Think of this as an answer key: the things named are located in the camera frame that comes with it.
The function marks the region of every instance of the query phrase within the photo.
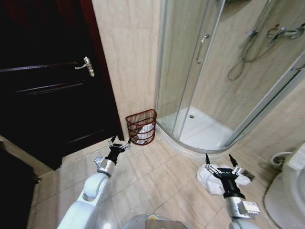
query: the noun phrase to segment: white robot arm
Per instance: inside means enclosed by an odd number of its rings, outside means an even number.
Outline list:
[[[258,226],[247,221],[247,219],[252,218],[252,215],[260,213],[257,204],[245,201],[244,195],[235,182],[243,168],[238,166],[236,160],[230,154],[229,157],[234,169],[213,167],[208,155],[205,154],[205,168],[214,177],[220,179],[224,187],[224,199],[227,203],[228,214],[232,219],[229,229],[259,229]]]
[[[84,189],[63,217],[58,229],[92,229],[95,228],[100,207],[109,193],[110,177],[114,171],[118,155],[128,150],[126,145],[114,144],[116,137],[109,141],[110,153],[107,157],[97,157],[97,174],[87,178]]]

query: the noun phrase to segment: white pipe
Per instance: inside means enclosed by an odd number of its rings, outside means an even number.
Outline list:
[[[271,158],[270,158],[270,163],[272,164],[272,165],[274,165],[274,166],[280,166],[282,163],[280,162],[280,163],[275,163],[275,158],[276,157],[279,157],[279,156],[283,156],[283,157],[286,157],[288,154],[291,154],[292,152],[290,152],[290,151],[286,151],[286,152],[281,152],[281,153],[277,153],[277,154],[275,154],[275,155],[273,155]]]

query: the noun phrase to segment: shower hose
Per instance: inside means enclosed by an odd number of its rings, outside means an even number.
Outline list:
[[[244,71],[244,64],[245,63],[252,63],[252,62],[255,62],[255,61],[258,61],[259,59],[261,59],[263,56],[265,56],[265,54],[273,47],[273,45],[271,45],[270,47],[268,47],[261,55],[259,55],[258,57],[256,58],[253,58],[251,60],[248,60],[246,57],[247,57],[247,54],[251,48],[251,44],[252,44],[252,41],[253,41],[253,38],[254,36],[249,36],[248,38],[248,41],[246,42],[243,50],[242,50],[242,55],[241,55],[241,58],[239,59],[239,61],[230,69],[230,71],[228,72],[227,74],[227,78],[229,80],[237,80],[242,74],[243,74],[243,71]],[[241,68],[240,68],[240,71],[238,72],[237,76],[236,77],[232,77],[232,72],[234,71],[234,69],[239,65],[241,64]]]

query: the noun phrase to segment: red wire basket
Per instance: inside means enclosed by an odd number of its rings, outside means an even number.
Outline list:
[[[156,119],[157,113],[153,109],[126,117],[132,143],[144,146],[152,142],[156,130]]]

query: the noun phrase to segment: toilet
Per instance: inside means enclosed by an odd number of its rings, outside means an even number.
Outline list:
[[[305,144],[286,157],[264,202],[270,217],[282,229],[305,228]]]

